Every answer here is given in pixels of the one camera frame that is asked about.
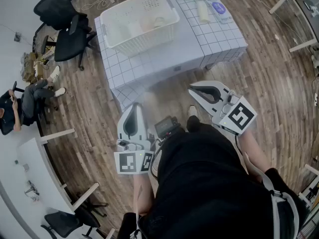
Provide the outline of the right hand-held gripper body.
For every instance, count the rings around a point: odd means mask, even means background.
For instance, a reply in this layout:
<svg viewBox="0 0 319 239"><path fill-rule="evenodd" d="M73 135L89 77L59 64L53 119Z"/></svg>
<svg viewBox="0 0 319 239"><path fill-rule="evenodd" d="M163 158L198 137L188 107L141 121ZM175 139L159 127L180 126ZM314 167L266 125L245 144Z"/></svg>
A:
<svg viewBox="0 0 319 239"><path fill-rule="evenodd" d="M245 97L239 97L231 90L211 121L215 126L240 136L256 116L256 111Z"/></svg>

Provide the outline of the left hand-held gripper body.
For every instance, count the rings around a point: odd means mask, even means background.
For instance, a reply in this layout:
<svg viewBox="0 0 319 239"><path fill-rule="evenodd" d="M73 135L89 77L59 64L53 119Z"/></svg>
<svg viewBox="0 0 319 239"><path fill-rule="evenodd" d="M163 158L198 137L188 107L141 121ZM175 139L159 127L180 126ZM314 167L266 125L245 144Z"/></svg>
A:
<svg viewBox="0 0 319 239"><path fill-rule="evenodd" d="M148 173L154 152L151 141L138 136L129 139L120 133L117 140L117 151L114 152L116 170L118 174L135 175Z"/></svg>

